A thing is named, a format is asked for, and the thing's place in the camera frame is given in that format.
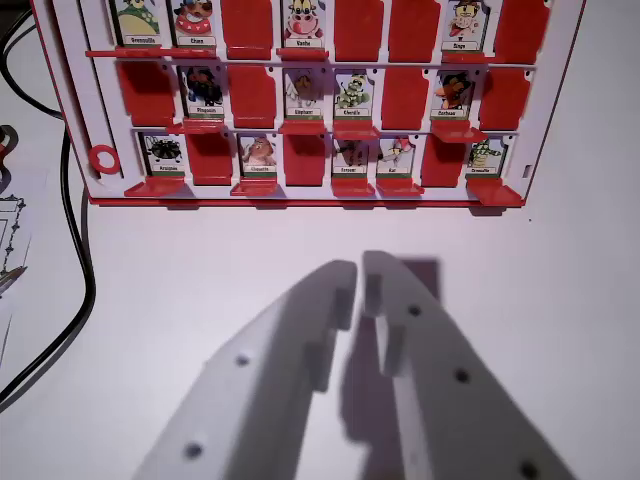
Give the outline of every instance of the character card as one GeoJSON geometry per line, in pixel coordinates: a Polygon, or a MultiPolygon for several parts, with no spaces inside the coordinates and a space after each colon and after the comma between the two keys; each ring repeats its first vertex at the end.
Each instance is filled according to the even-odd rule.
{"type": "Polygon", "coordinates": [[[138,140],[149,175],[184,177],[187,163],[184,136],[140,132],[138,140]]]}
{"type": "Polygon", "coordinates": [[[469,154],[466,176],[500,178],[508,148],[501,137],[474,143],[469,154]]]}
{"type": "Polygon", "coordinates": [[[469,118],[475,82],[469,72],[438,72],[431,118],[466,120],[469,118]]]}
{"type": "Polygon", "coordinates": [[[333,141],[333,176],[366,177],[369,146],[361,140],[333,141]]]}
{"type": "Polygon", "coordinates": [[[381,178],[410,177],[415,153],[416,147],[409,142],[409,137],[381,138],[376,175],[381,178]]]}
{"type": "Polygon", "coordinates": [[[324,48],[326,9],[320,0],[282,0],[284,46],[324,48]]]}
{"type": "Polygon", "coordinates": [[[220,73],[210,67],[178,67],[184,114],[189,118],[224,118],[220,73]]]}
{"type": "Polygon", "coordinates": [[[442,50],[479,52],[489,20],[489,8],[481,0],[449,0],[442,34],[442,50]]]}
{"type": "Polygon", "coordinates": [[[323,84],[322,75],[317,69],[285,69],[285,116],[304,120],[322,120],[323,84]]]}
{"type": "Polygon", "coordinates": [[[215,48],[213,4],[210,0],[167,0],[167,7],[176,46],[215,48]]]}
{"type": "Polygon", "coordinates": [[[162,44],[158,8],[161,0],[109,0],[118,44],[155,47],[162,44]]]}
{"type": "Polygon", "coordinates": [[[338,70],[335,88],[336,118],[371,118],[373,82],[366,70],[338,70]]]}
{"type": "Polygon", "coordinates": [[[238,154],[244,177],[275,177],[276,145],[267,135],[239,136],[238,154]]]}

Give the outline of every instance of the cartoon cow character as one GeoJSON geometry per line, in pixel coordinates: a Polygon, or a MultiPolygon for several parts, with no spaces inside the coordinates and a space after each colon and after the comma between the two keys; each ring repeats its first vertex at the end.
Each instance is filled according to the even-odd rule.
{"type": "Polygon", "coordinates": [[[209,17],[213,14],[213,5],[209,0],[184,0],[173,12],[178,16],[176,30],[187,35],[211,34],[209,17]]]}
{"type": "Polygon", "coordinates": [[[305,73],[292,80],[287,87],[287,97],[296,102],[298,108],[309,108],[315,105],[318,92],[313,86],[311,75],[305,73]]]}
{"type": "Polygon", "coordinates": [[[288,38],[322,38],[324,32],[320,28],[320,20],[315,12],[316,6],[311,0],[293,0],[289,5],[289,18],[284,32],[288,38]]]}
{"type": "Polygon", "coordinates": [[[393,140],[393,146],[389,150],[389,153],[382,158],[380,158],[381,162],[393,162],[393,166],[395,168],[398,167],[398,163],[400,162],[400,158],[407,152],[410,152],[413,149],[413,145],[409,143],[409,139],[407,137],[400,138],[396,137],[393,140]]]}
{"type": "Polygon", "coordinates": [[[342,154],[344,163],[349,167],[361,167],[367,161],[361,148],[360,140],[346,140],[338,148],[338,153],[342,154]]]}
{"type": "Polygon", "coordinates": [[[354,108],[367,103],[371,97],[364,91],[366,81],[366,75],[353,75],[346,87],[341,83],[342,92],[336,99],[338,108],[354,108]]]}
{"type": "Polygon", "coordinates": [[[436,90],[436,95],[443,99],[442,110],[462,109],[462,94],[472,85],[473,83],[467,80],[466,72],[445,76],[442,79],[442,87],[436,90]]]}
{"type": "Polygon", "coordinates": [[[460,0],[456,5],[456,16],[451,20],[449,28],[450,37],[458,37],[463,40],[465,37],[476,33],[476,28],[480,26],[476,20],[476,15],[480,11],[480,2],[475,0],[460,0]]]}
{"type": "Polygon", "coordinates": [[[242,157],[242,163],[259,167],[273,166],[276,164],[276,161],[272,155],[273,146],[269,140],[264,137],[258,137],[254,139],[253,144],[242,157]]]}
{"type": "MultiPolygon", "coordinates": [[[[155,0],[146,0],[155,7],[155,0]]],[[[157,35],[160,25],[156,16],[145,6],[145,0],[123,0],[124,10],[118,12],[120,26],[131,35],[157,35]]]]}

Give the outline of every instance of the red plastic flap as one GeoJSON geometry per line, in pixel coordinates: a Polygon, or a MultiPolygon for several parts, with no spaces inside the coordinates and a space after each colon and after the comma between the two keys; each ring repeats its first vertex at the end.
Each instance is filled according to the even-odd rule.
{"type": "Polygon", "coordinates": [[[435,0],[393,0],[389,26],[390,62],[431,62],[440,4],[435,0]]]}
{"type": "Polygon", "coordinates": [[[384,4],[380,0],[336,0],[334,43],[338,62],[377,62],[384,4]]]}
{"type": "Polygon", "coordinates": [[[285,135],[284,173],[287,185],[322,185],[325,164],[324,140],[316,135],[285,135]]]}
{"type": "Polygon", "coordinates": [[[518,129],[531,88],[525,72],[522,68],[489,69],[478,115],[481,130],[518,129]]]}
{"type": "Polygon", "coordinates": [[[127,113],[134,127],[173,125],[176,113],[169,75],[157,62],[117,62],[127,113]]]}
{"type": "Polygon", "coordinates": [[[231,148],[222,134],[187,135],[187,150],[195,185],[231,185],[231,148]]]}
{"type": "Polygon", "coordinates": [[[331,189],[336,197],[370,197],[376,192],[366,178],[333,177],[331,189]]]}
{"type": "Polygon", "coordinates": [[[465,145],[445,143],[429,135],[422,159],[422,186],[457,187],[466,154],[465,145]]]}
{"type": "Polygon", "coordinates": [[[471,127],[468,120],[433,120],[431,133],[445,143],[476,143],[488,138],[486,133],[471,127]]]}
{"type": "Polygon", "coordinates": [[[502,184],[500,178],[470,178],[467,189],[485,207],[521,207],[524,200],[520,195],[502,184]]]}
{"type": "Polygon", "coordinates": [[[375,140],[380,132],[371,120],[334,120],[333,138],[336,140],[375,140]]]}
{"type": "Polygon", "coordinates": [[[429,80],[420,67],[389,67],[384,76],[382,128],[420,130],[429,80]]]}
{"type": "Polygon", "coordinates": [[[273,128],[276,83],[262,65],[229,65],[231,111],[236,128],[273,128]]]}
{"type": "Polygon", "coordinates": [[[276,178],[243,178],[231,189],[234,197],[266,197],[278,188],[276,178]]]}
{"type": "Polygon", "coordinates": [[[417,197],[424,193],[412,178],[378,178],[376,186],[385,197],[417,197]]]}
{"type": "Polygon", "coordinates": [[[230,60],[270,60],[273,13],[270,0],[221,0],[224,41],[230,60]]]}
{"type": "Polygon", "coordinates": [[[486,57],[482,52],[452,53],[442,52],[442,63],[475,64],[502,63],[498,58],[486,57]]]}
{"type": "Polygon", "coordinates": [[[322,120],[285,119],[278,132],[285,135],[321,135],[326,129],[322,120]]]}
{"type": "Polygon", "coordinates": [[[494,48],[503,63],[536,63],[551,10],[544,0],[504,0],[494,48]]]}
{"type": "Polygon", "coordinates": [[[329,52],[322,48],[277,48],[276,54],[282,60],[294,62],[324,62],[329,58],[329,52]]]}
{"type": "Polygon", "coordinates": [[[178,193],[184,187],[184,177],[146,177],[144,182],[125,190],[125,197],[164,197],[178,193]]]}

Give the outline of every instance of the cartoon snake character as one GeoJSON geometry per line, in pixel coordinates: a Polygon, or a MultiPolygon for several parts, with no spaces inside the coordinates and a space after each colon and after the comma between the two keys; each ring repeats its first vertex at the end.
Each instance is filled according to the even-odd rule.
{"type": "Polygon", "coordinates": [[[187,35],[211,34],[209,17],[213,14],[213,5],[209,0],[184,0],[173,12],[178,16],[176,30],[187,35]]]}
{"type": "Polygon", "coordinates": [[[216,85],[208,68],[189,67],[187,89],[190,102],[203,101],[205,106],[222,105],[222,89],[216,85]]]}
{"type": "Polygon", "coordinates": [[[473,168],[486,167],[489,155],[493,157],[500,157],[502,156],[502,152],[499,152],[498,150],[491,150],[491,148],[489,148],[488,139],[477,143],[471,149],[471,155],[469,156],[469,166],[473,168]]]}
{"type": "Polygon", "coordinates": [[[436,95],[441,97],[443,110],[462,109],[462,94],[468,91],[472,82],[467,80],[467,73],[447,75],[442,79],[442,87],[436,90],[436,95]]]}
{"type": "Polygon", "coordinates": [[[289,18],[284,31],[285,40],[288,38],[322,38],[316,6],[311,0],[293,0],[289,5],[289,18]]]}
{"type": "Polygon", "coordinates": [[[455,7],[456,16],[451,20],[449,28],[450,37],[458,37],[463,40],[464,37],[473,35],[475,29],[480,25],[476,20],[476,15],[480,11],[480,2],[475,0],[460,0],[455,7]]]}
{"type": "Polygon", "coordinates": [[[342,146],[338,148],[338,153],[342,154],[344,163],[350,167],[361,167],[367,159],[364,158],[364,152],[360,148],[360,140],[346,140],[342,146]]]}
{"type": "Polygon", "coordinates": [[[276,161],[272,155],[273,147],[269,140],[264,137],[258,137],[253,140],[253,145],[247,149],[242,157],[242,163],[259,167],[273,166],[276,161]]]}
{"type": "MultiPolygon", "coordinates": [[[[148,0],[155,7],[155,0],[148,0]]],[[[123,0],[127,5],[118,12],[120,27],[131,35],[158,35],[158,19],[145,6],[145,0],[123,0]]]]}
{"type": "Polygon", "coordinates": [[[367,81],[366,75],[353,75],[351,81],[345,88],[341,83],[342,92],[338,95],[336,103],[339,108],[353,108],[370,100],[370,96],[364,91],[364,84],[367,81]]]}
{"type": "Polygon", "coordinates": [[[393,141],[393,146],[389,150],[389,153],[383,156],[380,159],[380,161],[393,162],[393,166],[397,168],[402,155],[407,152],[410,152],[413,148],[414,148],[413,145],[409,143],[409,139],[407,137],[404,137],[404,138],[396,137],[393,141]]]}
{"type": "Polygon", "coordinates": [[[299,108],[312,107],[318,99],[310,74],[302,74],[287,87],[287,97],[297,102],[299,108]]]}

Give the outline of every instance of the black wire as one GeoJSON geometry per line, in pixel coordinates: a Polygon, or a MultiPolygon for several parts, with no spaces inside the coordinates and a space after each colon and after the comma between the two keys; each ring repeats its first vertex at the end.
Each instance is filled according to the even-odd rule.
{"type": "Polygon", "coordinates": [[[11,73],[9,73],[9,68],[7,66],[7,58],[5,55],[5,51],[7,50],[7,45],[9,44],[9,40],[11,40],[11,37],[13,37],[13,35],[18,31],[18,29],[22,26],[22,24],[26,22],[31,15],[32,15],[31,10],[25,11],[22,15],[18,17],[18,19],[13,23],[13,25],[9,27],[9,30],[7,30],[7,32],[2,36],[2,39],[0,39],[0,52],[2,52],[2,61],[0,62],[0,74],[2,74],[2,77],[4,78],[5,82],[7,82],[9,87],[11,87],[11,90],[13,90],[15,94],[18,95],[22,100],[27,102],[32,107],[37,108],[42,113],[46,113],[51,117],[62,120],[62,113],[58,112],[57,110],[53,110],[49,107],[44,106],[33,97],[27,95],[25,91],[22,90],[22,88],[20,88],[20,85],[18,85],[16,81],[13,79],[13,77],[11,76],[11,73]]]}
{"type": "MultiPolygon", "coordinates": [[[[0,58],[2,59],[2,61],[0,62],[0,70],[3,71],[3,76],[5,76],[4,71],[6,70],[6,67],[7,67],[6,55],[5,55],[4,49],[8,44],[10,37],[16,32],[16,30],[20,27],[20,25],[22,25],[22,23],[24,23],[24,21],[29,17],[30,13],[31,12],[29,11],[23,14],[20,18],[18,18],[16,23],[12,25],[9,31],[0,40],[0,46],[2,46],[2,49],[0,49],[0,52],[2,52],[2,56],[0,56],[0,58]]],[[[24,93],[22,89],[20,89],[20,87],[18,87],[18,90],[16,90],[15,88],[13,88],[13,86],[9,81],[7,81],[7,83],[9,83],[9,86],[16,92],[18,96],[20,96],[20,98],[25,99],[24,97],[27,97],[28,100],[27,99],[25,100],[29,102],[31,105],[33,105],[34,107],[38,108],[44,113],[47,113],[48,115],[55,116],[56,118],[62,118],[62,115],[60,115],[60,112],[56,112],[55,110],[51,110],[51,109],[48,109],[47,107],[44,107],[39,102],[37,102],[36,100],[29,97],[26,93],[24,93]]],[[[18,390],[18,388],[20,388],[20,386],[27,379],[29,379],[29,377],[34,372],[37,372],[37,371],[41,372],[42,369],[38,370],[40,366],[43,365],[53,355],[55,355],[58,349],[61,346],[63,346],[65,342],[69,340],[73,340],[75,338],[75,336],[82,329],[82,327],[84,327],[86,323],[86,319],[91,314],[91,311],[93,310],[93,305],[95,303],[96,281],[93,274],[93,267],[91,264],[91,259],[89,257],[89,254],[82,244],[82,238],[80,236],[80,233],[78,232],[75,216],[73,214],[73,207],[71,205],[71,196],[69,194],[70,152],[71,152],[71,141],[69,138],[69,134],[65,129],[64,136],[62,138],[62,149],[60,152],[60,194],[62,197],[62,205],[64,207],[64,214],[67,220],[67,225],[69,227],[69,232],[71,233],[71,239],[73,240],[73,246],[76,250],[76,254],[78,255],[78,260],[80,261],[80,267],[82,268],[82,275],[84,277],[84,283],[85,283],[84,299],[82,301],[82,305],[80,306],[80,309],[78,310],[76,315],[73,317],[71,322],[66,326],[66,328],[55,338],[55,340],[53,340],[53,342],[49,344],[47,348],[45,348],[42,351],[42,353],[40,353],[40,355],[38,355],[26,368],[24,368],[18,375],[16,375],[16,377],[13,380],[11,380],[11,382],[9,382],[9,384],[2,390],[2,392],[0,392],[0,412],[4,411],[4,409],[6,408],[6,406],[3,405],[3,402],[9,399],[9,397],[12,394],[14,394],[14,392],[16,392],[16,390],[18,390]]]]}

